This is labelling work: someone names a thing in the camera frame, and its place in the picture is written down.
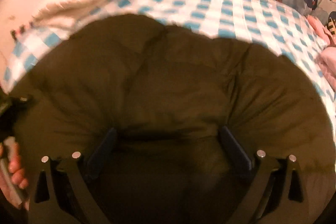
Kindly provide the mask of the person's left hand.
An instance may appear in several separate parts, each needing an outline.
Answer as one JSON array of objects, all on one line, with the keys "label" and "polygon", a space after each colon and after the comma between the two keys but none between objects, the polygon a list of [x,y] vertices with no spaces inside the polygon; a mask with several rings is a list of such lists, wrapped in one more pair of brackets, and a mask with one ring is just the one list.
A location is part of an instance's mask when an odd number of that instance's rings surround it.
[{"label": "person's left hand", "polygon": [[[10,159],[9,159],[9,173],[11,181],[20,190],[25,190],[29,186],[29,182],[25,175],[25,169],[21,165],[21,156],[19,154],[19,144],[14,141],[9,145]],[[1,172],[1,192],[5,199],[9,201],[17,209],[29,210],[29,198],[26,197],[24,203],[21,205],[15,201],[14,192],[9,188],[3,173]]]}]

